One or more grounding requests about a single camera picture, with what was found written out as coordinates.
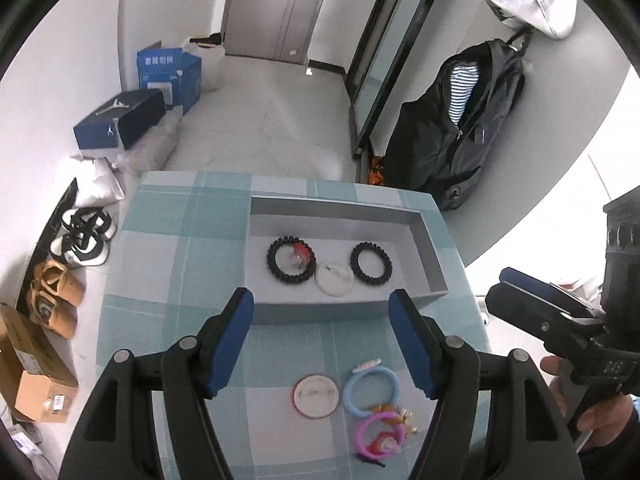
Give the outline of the person's right hand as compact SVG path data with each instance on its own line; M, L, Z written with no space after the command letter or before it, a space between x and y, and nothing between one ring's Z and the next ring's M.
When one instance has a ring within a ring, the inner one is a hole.
M565 415L567 405L560 383L562 363L563 360L558 356L544 356L540 361L540 369L553 376L549 389L561 414ZM603 448L614 442L622 434L635 412L634 400L631 396L622 394L616 394L611 399L600 401L588 408L576 422L580 432L590 434L582 450L586 452L592 448Z

